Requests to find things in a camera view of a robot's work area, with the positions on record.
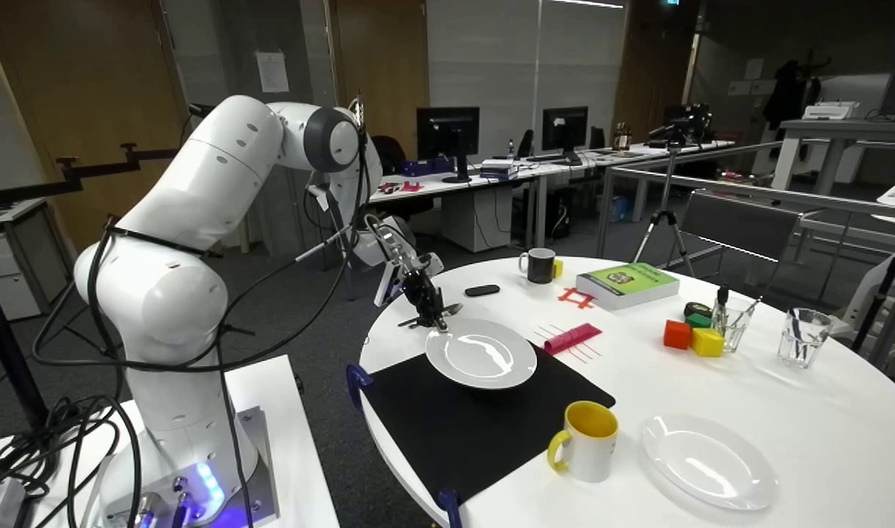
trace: white plate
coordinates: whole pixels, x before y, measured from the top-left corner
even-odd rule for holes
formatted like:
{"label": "white plate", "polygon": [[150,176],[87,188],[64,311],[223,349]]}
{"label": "white plate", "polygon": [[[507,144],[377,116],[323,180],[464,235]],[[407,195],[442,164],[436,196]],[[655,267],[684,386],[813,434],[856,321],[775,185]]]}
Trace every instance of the white plate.
{"label": "white plate", "polygon": [[768,510],[775,474],[738,434],[684,415],[658,415],[640,428],[655,478],[724,510]]}
{"label": "white plate", "polygon": [[490,321],[445,321],[429,331],[429,365],[467,387],[504,392],[536,372],[536,355],[514,330]]}

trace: computer monitor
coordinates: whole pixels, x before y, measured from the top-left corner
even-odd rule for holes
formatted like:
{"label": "computer monitor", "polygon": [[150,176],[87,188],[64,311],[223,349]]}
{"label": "computer monitor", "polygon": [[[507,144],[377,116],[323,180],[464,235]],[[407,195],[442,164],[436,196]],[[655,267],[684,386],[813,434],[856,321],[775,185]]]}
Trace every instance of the computer monitor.
{"label": "computer monitor", "polygon": [[543,110],[543,150],[562,150],[573,157],[576,147],[586,144],[586,106]]}
{"label": "computer monitor", "polygon": [[479,154],[479,110],[474,106],[441,106],[416,110],[416,157],[454,160],[454,176],[468,180],[467,157]]}

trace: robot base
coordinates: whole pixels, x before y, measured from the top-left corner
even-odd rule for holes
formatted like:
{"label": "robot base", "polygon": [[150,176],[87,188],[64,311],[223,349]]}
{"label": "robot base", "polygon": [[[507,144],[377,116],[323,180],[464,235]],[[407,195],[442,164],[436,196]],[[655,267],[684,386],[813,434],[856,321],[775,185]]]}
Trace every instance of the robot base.
{"label": "robot base", "polygon": [[[250,509],[251,509],[251,524],[263,526],[270,521],[278,521],[278,504],[276,504],[276,485],[272,485],[272,462],[270,462],[270,434],[267,434],[267,418],[262,408],[245,408],[237,415],[250,444],[259,450],[262,462],[259,471],[245,478],[245,490],[250,490]],[[130,450],[122,450],[119,456],[115,456],[110,465],[132,465],[130,462]],[[159,490],[166,490],[172,482],[171,478],[144,478],[144,503],[141,503],[141,521],[137,526],[150,526],[150,528],[187,528],[191,524],[182,524],[182,510],[166,509],[166,503],[159,499]],[[110,510],[109,518],[103,518],[96,524],[96,528],[125,528],[125,518],[130,510]],[[243,528],[245,526],[245,510],[243,510],[243,494],[235,494],[221,515],[209,524],[209,528]]]}

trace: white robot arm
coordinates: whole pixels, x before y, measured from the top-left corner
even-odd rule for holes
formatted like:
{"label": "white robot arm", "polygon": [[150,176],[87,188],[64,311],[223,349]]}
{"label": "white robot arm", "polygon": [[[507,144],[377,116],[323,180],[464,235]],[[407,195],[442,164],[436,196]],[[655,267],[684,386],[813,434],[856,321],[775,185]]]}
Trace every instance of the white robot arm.
{"label": "white robot arm", "polygon": [[[96,267],[93,246],[78,257],[77,287],[84,301],[87,287],[96,287],[96,305],[115,324],[125,361],[191,361],[213,348],[229,305],[226,286],[201,254],[243,221],[272,164],[328,173],[328,188],[348,223],[361,204],[357,188],[361,195],[373,188],[361,180],[357,157],[376,164],[370,144],[364,150],[361,110],[263,106],[251,97],[229,97],[197,128],[159,185],[119,218]],[[347,238],[373,262],[383,246],[377,238],[391,235],[383,226],[364,240],[357,233]],[[416,276],[414,246],[397,246],[397,264]],[[235,424],[243,462],[243,478],[237,477],[216,372],[125,370],[125,383],[146,425],[144,494],[172,504],[182,503],[185,487],[193,526],[212,524],[259,465],[256,447]],[[130,462],[106,471],[100,487],[106,515],[130,510],[130,482]]]}

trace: yellow mug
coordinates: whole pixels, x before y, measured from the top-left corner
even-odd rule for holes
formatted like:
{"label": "yellow mug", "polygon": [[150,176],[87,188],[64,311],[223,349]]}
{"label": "yellow mug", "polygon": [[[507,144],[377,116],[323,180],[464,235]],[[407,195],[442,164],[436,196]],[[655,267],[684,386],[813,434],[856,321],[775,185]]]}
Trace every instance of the yellow mug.
{"label": "yellow mug", "polygon": [[579,399],[562,411],[562,431],[546,447],[546,462],[554,474],[581,482],[602,482],[611,477],[617,452],[618,419],[598,402]]}

